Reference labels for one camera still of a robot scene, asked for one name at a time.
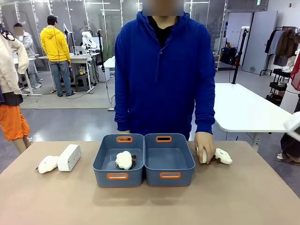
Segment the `person in yellow hoodie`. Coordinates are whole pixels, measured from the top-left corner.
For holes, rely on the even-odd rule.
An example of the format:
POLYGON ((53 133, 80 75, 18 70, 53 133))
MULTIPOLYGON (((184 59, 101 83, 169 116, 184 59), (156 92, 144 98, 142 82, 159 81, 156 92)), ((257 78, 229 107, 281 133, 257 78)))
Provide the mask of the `person in yellow hoodie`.
POLYGON ((57 29, 57 17, 47 17, 47 26, 40 33, 41 45, 48 57, 58 97, 72 96, 69 72, 70 52, 65 35, 57 29))

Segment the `mannequin cream jacket orange shorts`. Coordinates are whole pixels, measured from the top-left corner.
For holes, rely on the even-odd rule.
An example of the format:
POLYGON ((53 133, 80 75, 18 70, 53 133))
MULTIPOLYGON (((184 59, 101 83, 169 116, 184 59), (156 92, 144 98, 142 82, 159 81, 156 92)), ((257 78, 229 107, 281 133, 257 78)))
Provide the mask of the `mannequin cream jacket orange shorts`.
POLYGON ((0 24, 0 128, 19 154, 31 145, 30 127, 20 108, 23 97, 18 77, 25 74, 28 66, 24 45, 0 24))

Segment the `black step stool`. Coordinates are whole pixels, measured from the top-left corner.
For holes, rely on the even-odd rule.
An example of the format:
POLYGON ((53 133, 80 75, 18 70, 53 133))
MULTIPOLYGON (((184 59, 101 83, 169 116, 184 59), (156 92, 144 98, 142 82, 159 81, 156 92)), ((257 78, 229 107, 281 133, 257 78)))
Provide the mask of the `black step stool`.
POLYGON ((88 75, 76 75, 75 76, 75 90, 76 92, 87 92, 90 89, 88 82, 88 75))

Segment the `person's torso blue hoodie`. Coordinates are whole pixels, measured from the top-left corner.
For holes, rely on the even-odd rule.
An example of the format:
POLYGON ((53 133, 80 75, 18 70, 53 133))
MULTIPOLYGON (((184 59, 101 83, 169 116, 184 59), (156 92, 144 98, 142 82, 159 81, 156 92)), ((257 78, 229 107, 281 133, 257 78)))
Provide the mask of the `person's torso blue hoodie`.
POLYGON ((115 42, 115 88, 129 94, 134 134, 178 133, 189 138, 199 89, 215 88, 215 61, 206 27, 186 12, 160 29, 141 11, 115 42))

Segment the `black utility cart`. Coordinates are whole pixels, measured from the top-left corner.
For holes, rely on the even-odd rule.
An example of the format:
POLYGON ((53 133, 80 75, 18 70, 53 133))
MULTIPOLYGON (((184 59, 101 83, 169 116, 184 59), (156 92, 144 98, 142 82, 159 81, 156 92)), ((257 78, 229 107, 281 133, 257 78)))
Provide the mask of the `black utility cart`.
POLYGON ((266 96, 266 100, 277 106, 280 106, 284 93, 287 89, 287 84, 290 80, 291 73, 285 72, 282 69, 274 69, 271 74, 274 75, 274 80, 269 84, 270 93, 266 96))

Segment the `black tripod stand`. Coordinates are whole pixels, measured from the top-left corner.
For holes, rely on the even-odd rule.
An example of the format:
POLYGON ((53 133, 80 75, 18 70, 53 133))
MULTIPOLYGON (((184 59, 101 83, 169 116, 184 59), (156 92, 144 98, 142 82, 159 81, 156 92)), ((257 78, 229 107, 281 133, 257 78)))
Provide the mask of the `black tripod stand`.
POLYGON ((242 51, 243 51, 243 46, 244 46, 244 43, 245 43, 247 33, 249 32, 249 29, 250 29, 249 26, 242 26, 241 27, 241 31, 243 31, 242 40, 241 40, 240 50, 238 52, 237 64, 235 66, 235 71, 234 71, 234 75, 233 75, 233 79, 232 79, 232 84, 236 84, 236 78, 237 78, 237 74, 238 74, 238 70, 239 70, 239 66, 240 66, 240 59, 241 59, 241 55, 242 55, 242 51))

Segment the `person in grey jacket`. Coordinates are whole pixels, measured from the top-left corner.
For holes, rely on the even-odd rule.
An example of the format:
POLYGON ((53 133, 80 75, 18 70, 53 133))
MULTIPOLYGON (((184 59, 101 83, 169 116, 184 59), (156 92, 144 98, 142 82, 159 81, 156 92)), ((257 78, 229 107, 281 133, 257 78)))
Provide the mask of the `person in grey jacket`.
POLYGON ((29 66, 27 69, 28 77, 30 80, 30 85, 33 90, 40 88, 43 84, 38 77, 38 72, 35 65, 36 53, 34 50, 34 44, 31 34, 27 33, 20 23, 14 24, 14 32, 17 39, 24 45, 28 58, 33 60, 29 61, 29 66))

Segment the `person's left hand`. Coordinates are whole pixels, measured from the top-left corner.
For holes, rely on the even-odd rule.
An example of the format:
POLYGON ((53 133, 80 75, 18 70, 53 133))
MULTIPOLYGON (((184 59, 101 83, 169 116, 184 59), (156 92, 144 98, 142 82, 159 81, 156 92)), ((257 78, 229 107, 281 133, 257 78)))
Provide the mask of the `person's left hand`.
POLYGON ((196 132, 194 142, 199 162, 203 162, 203 153, 206 152, 206 163, 209 164, 216 151, 213 135, 206 132, 196 132))

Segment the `person's left forearm blue sleeve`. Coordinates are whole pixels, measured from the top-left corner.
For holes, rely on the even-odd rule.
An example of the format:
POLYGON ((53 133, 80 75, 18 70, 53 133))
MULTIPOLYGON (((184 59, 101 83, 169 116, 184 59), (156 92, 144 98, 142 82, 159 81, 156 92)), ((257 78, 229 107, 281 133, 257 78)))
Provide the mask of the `person's left forearm blue sleeve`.
POLYGON ((215 89, 199 89, 195 98, 195 124, 197 132, 212 134, 212 125, 215 123, 215 89))

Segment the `person's right forearm blue sleeve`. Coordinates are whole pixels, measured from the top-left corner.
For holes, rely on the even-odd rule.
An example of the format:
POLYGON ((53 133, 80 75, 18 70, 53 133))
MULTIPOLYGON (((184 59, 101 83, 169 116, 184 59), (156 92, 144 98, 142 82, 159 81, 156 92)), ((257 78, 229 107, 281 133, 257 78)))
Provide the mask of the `person's right forearm blue sleeve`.
POLYGON ((123 87, 115 88, 115 122, 118 131, 127 131, 129 128, 129 94, 123 87))

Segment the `white power strip box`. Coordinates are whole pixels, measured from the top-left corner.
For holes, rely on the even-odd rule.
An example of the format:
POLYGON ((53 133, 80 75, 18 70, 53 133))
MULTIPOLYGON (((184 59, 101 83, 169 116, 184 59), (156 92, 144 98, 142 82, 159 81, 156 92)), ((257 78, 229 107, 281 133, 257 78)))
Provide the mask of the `white power strip box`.
POLYGON ((81 148, 78 144, 69 144, 57 160, 60 172, 71 172, 81 158, 81 148))

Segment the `red garment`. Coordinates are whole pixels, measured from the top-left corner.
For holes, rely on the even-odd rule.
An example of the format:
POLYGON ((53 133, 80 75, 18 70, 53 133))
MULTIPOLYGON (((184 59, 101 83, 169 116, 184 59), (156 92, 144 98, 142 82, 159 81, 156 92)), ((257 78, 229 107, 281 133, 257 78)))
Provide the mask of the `red garment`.
POLYGON ((300 91, 300 52, 297 56, 296 62, 294 64, 293 70, 291 72, 291 85, 300 91))

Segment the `small white digital clock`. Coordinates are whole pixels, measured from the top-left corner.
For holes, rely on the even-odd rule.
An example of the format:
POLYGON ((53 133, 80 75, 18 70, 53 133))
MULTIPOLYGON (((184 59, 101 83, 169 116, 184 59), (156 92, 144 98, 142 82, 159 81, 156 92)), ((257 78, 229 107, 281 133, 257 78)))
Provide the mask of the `small white digital clock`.
POLYGON ((200 164, 206 164, 207 163, 207 152, 205 149, 202 150, 202 157, 200 158, 199 148, 196 148, 197 156, 200 164))

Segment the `grey partition panel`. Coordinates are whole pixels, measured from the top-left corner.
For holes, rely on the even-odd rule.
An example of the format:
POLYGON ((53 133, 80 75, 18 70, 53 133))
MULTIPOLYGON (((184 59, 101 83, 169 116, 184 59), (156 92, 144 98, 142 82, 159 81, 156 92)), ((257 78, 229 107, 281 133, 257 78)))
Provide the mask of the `grey partition panel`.
POLYGON ((267 63, 265 48, 277 22, 278 11, 255 12, 249 33, 242 70, 260 74, 267 63))

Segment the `white table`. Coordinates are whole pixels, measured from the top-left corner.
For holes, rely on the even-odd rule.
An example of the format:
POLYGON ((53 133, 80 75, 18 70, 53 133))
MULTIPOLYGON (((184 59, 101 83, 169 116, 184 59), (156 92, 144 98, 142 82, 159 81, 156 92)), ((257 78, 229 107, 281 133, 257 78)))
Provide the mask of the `white table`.
POLYGON ((253 133, 252 147, 258 151, 263 133, 285 133, 291 117, 286 110, 240 84, 215 84, 215 121, 228 133, 253 133))

